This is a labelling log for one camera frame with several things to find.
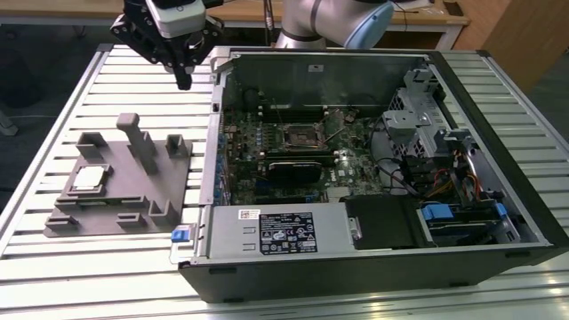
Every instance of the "warning label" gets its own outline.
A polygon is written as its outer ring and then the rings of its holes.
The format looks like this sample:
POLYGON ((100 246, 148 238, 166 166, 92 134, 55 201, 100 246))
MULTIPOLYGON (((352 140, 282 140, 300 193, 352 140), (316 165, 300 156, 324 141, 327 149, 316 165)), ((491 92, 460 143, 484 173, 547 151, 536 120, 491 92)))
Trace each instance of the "warning label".
POLYGON ((312 212, 259 215, 259 229, 264 255, 319 252, 312 212))

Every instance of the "cpu holder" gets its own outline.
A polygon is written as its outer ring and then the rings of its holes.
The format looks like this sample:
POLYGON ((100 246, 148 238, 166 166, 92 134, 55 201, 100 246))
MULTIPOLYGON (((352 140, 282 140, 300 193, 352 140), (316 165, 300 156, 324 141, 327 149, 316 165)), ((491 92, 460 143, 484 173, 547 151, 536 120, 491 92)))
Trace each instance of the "cpu holder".
POLYGON ((191 141, 152 141, 140 117, 123 113, 116 128, 127 141, 83 133, 80 157, 46 222, 48 237, 171 232, 180 223, 191 164, 191 141))

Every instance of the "wooden table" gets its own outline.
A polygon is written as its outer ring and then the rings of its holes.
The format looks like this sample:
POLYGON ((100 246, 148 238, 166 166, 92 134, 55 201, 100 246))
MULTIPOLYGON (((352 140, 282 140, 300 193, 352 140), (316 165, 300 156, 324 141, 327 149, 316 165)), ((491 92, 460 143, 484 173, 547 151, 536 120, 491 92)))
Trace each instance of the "wooden table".
MULTIPOLYGON (((443 9, 443 0, 436 7, 443 9)), ((2 0, 0 24, 111 25, 122 13, 123 0, 2 0)), ((275 19, 282 21, 282 2, 274 1, 275 19)), ((459 34, 470 24, 467 17, 430 13, 395 13, 388 31, 436 33, 436 47, 452 49, 459 34)), ((226 21, 227 27, 263 28, 263 1, 236 0, 208 13, 226 21)))

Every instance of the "wooden cabinet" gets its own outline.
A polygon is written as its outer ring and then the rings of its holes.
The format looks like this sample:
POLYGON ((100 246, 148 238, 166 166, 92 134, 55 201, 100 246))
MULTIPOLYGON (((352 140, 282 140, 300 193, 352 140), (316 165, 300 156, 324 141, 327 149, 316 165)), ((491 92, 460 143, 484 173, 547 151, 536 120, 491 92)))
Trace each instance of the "wooden cabinet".
POLYGON ((458 1, 472 22, 455 49, 488 50, 528 92, 569 46, 569 1, 458 1))

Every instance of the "barcode label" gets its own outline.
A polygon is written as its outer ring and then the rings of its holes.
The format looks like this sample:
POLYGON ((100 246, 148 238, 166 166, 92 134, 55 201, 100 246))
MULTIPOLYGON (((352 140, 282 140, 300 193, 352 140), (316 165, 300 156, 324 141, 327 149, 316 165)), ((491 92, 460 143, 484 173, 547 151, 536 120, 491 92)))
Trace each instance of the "barcode label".
POLYGON ((259 220, 260 210, 246 209, 239 210, 239 219, 242 220, 259 220))

